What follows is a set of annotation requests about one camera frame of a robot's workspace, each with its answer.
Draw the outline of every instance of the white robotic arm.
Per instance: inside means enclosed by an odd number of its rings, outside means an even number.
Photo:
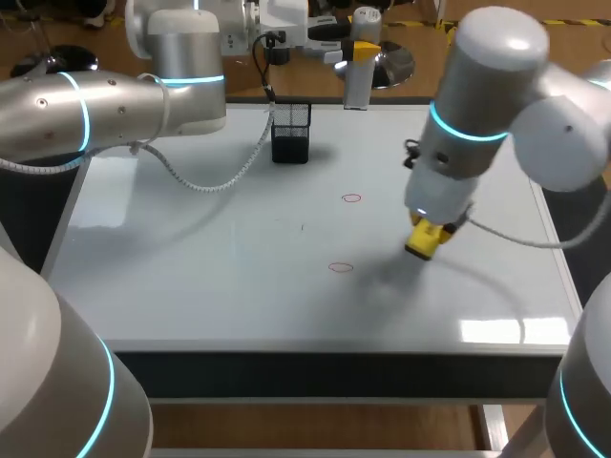
[[[519,11],[489,7],[461,21],[408,208],[434,224],[459,220],[510,132],[520,165],[543,187],[575,190],[600,175],[611,144],[611,66],[581,78],[549,63],[548,51],[545,29]]]
[[[461,21],[406,188],[418,221],[409,251],[429,259],[432,234],[442,233],[431,228],[464,221],[479,176],[509,133],[521,168],[545,188],[572,191],[600,176],[611,146],[611,62],[581,78],[548,63],[548,49],[545,29],[519,11],[489,7]],[[585,306],[544,414],[533,416],[557,458],[611,456],[609,298],[611,275]],[[532,427],[500,456],[538,457]]]

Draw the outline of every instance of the table leg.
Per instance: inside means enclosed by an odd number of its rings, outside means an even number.
[[[544,406],[537,406],[498,458],[539,458],[548,448],[543,427]]]
[[[479,427],[487,450],[502,451],[509,442],[503,406],[478,406]]]

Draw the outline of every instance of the whiteboard surface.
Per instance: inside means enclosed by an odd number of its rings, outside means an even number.
[[[472,226],[430,262],[406,253],[403,142],[428,107],[341,108],[313,108],[307,165],[273,164],[267,144],[216,195],[182,187],[145,152],[95,158],[56,237],[52,286],[114,351],[561,354],[579,314],[563,255]],[[266,117],[230,106],[222,131],[155,146],[187,179],[221,184]],[[555,237],[511,139],[474,217]]]

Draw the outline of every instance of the red ellipse drawn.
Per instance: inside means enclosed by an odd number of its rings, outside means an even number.
[[[348,272],[352,272],[354,270],[354,266],[352,264],[348,264],[347,262],[333,262],[328,265],[328,269],[338,274],[346,274]]]
[[[342,200],[346,203],[356,203],[361,201],[361,196],[358,194],[346,194],[342,196]]]

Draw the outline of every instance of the mesh pen holder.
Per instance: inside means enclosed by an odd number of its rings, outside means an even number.
[[[305,164],[309,158],[309,102],[276,102],[271,127],[271,159],[279,164]]]

